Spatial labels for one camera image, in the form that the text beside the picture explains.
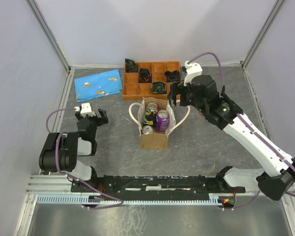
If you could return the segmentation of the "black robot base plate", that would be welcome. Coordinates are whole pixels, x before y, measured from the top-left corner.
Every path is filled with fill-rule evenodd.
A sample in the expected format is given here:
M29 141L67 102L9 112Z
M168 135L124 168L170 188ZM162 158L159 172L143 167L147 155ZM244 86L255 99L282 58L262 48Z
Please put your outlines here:
M103 200L123 201L192 201L208 200L209 194L245 193L243 186L231 187L220 176L103 176L87 181L98 191L109 195Z

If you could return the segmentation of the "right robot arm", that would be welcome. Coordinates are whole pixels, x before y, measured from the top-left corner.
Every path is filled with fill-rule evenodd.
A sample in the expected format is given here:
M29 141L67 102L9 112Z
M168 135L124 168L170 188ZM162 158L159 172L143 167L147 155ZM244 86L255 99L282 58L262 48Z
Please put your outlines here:
M216 179L216 188L228 192L233 187L246 190L259 189L272 200L280 200L295 183L295 157L284 152L264 135L230 99L225 89L218 92L216 82L209 75L198 75L190 83L174 82L168 99L181 106L193 106L205 119L237 140L261 165L260 169L228 167L223 176Z

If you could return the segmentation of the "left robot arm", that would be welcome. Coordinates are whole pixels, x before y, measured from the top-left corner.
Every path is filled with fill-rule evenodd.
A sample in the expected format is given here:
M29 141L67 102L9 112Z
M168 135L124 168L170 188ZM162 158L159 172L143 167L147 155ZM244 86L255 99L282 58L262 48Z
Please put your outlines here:
M98 109L98 116L89 103L66 110L75 111L78 130L62 135L49 132L39 156L39 167L46 172L73 175L82 180L83 188L93 192L99 186L96 170L80 162L78 157L96 154L97 128L109 123L109 119L105 110Z

